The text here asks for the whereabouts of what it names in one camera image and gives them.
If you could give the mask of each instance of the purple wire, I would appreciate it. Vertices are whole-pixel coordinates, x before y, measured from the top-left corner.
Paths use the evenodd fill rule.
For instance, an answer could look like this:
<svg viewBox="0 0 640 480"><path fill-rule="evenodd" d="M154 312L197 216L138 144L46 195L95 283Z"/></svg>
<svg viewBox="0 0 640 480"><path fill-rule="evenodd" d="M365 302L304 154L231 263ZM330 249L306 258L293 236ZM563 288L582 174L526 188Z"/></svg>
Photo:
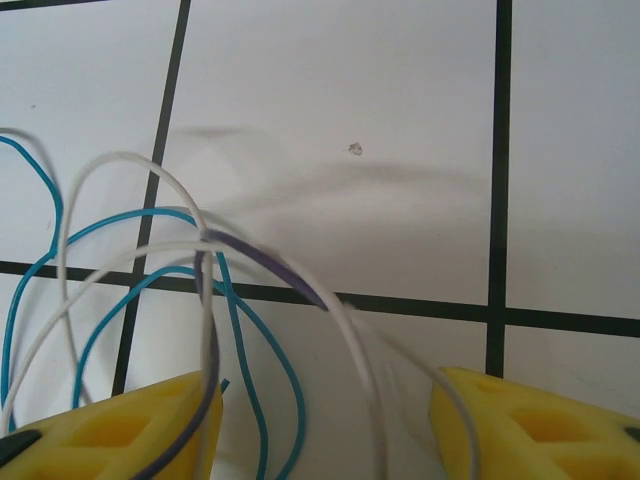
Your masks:
<svg viewBox="0 0 640 480"><path fill-rule="evenodd" d="M298 293L300 293L313 305L316 305L322 310L327 310L324 302L320 299L318 294L316 294L316 292L309 286L307 282L305 282L288 266L263 252L262 250L259 250L254 246L244 242L243 240L240 240L239 238L220 230L207 229L202 235L202 240L208 242L224 243L225 245L233 248L239 253L246 255L259 265L269 270L275 276L283 280L285 283L289 284L291 287L293 287L294 290L298 291ZM202 285L204 283L204 276L202 273L203 258L204 252L196 252L193 262L195 270L196 290L201 300L204 294L204 292L202 291ZM171 463L171 461L189 442L193 434L196 433L196 431L202 424L202 421L206 417L209 406L213 401L213 396L216 393L216 387L218 385L220 376L220 346L218 345L218 334L216 332L215 323L213 321L211 323L213 324L211 328L210 344L211 373L209 375L209 380L207 381L207 386L205 388L204 395L202 396L200 405L198 405L198 408L193 414L193 417L191 417L191 420L189 420L187 426L182 432L180 432L173 443L169 445L169 447L164 452L162 452L158 456L158 458L156 458L148 466L134 475L132 477L132 480L149 480L153 478L154 475L157 475L163 468L169 465L169 463Z"/></svg>
<svg viewBox="0 0 640 480"><path fill-rule="evenodd" d="M220 230L212 230L207 229L203 235L202 240L206 242L220 242L225 245L233 248L239 253L246 255L254 262L258 263L262 267L269 270L280 280L285 283L291 285L294 290L296 290L300 295L305 297L312 305L316 305L318 308L326 311L327 306L320 299L318 294L309 286L307 282L305 282L297 273L291 270L288 266L280 262L279 260L273 258L271 255L263 252L262 250L257 249L253 245L248 244L247 242L240 240L233 235L220 231ZM196 270L196 285L200 285L200 289L202 289L202 259L204 258L204 252L196 252L194 264Z"/></svg>

